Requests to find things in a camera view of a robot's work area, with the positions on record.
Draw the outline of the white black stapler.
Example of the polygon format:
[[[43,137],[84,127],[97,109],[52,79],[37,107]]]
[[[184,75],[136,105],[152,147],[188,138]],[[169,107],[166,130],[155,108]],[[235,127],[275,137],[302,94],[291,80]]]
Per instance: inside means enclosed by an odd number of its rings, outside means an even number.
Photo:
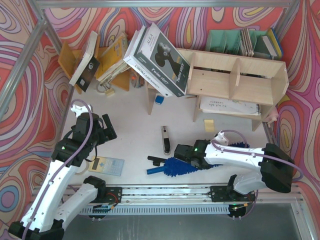
[[[163,153],[169,155],[171,153],[171,144],[167,126],[161,127]]]

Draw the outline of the blue microfiber duster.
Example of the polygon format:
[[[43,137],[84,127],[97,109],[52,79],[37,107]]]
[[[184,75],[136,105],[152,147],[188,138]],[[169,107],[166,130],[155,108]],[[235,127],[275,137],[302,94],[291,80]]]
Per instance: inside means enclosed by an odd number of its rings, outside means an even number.
[[[239,147],[239,148],[249,148],[250,145],[245,142],[237,142],[228,145],[229,147]],[[157,173],[164,173],[166,176],[169,177],[176,177],[181,175],[186,175],[190,173],[194,173],[199,170],[209,170],[211,168],[220,167],[222,164],[209,164],[207,168],[199,169],[191,164],[188,164],[182,160],[179,160],[174,157],[170,157],[168,159],[161,158],[161,161],[164,163],[163,166],[157,166],[154,168],[150,168],[146,170],[147,175],[157,174]]]

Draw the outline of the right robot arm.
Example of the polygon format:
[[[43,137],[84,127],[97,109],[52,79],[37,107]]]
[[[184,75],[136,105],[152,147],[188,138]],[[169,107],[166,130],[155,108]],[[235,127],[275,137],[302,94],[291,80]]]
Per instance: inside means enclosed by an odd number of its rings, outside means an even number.
[[[249,170],[229,179],[230,188],[241,195],[264,188],[278,193],[291,192],[294,160],[272,143],[263,148],[243,148],[221,145],[217,140],[197,140],[193,146],[178,144],[174,157],[199,170],[216,165]]]

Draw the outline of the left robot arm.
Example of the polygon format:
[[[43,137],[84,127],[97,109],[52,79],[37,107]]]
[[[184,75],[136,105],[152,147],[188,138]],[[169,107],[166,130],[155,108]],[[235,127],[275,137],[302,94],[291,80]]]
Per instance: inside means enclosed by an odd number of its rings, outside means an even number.
[[[21,240],[61,240],[85,206],[91,202],[105,203],[109,196],[106,182],[91,175],[66,202],[61,203],[61,199],[90,152],[116,138],[107,114],[81,113],[76,124],[56,144],[36,199],[20,221],[10,224],[8,232]]]

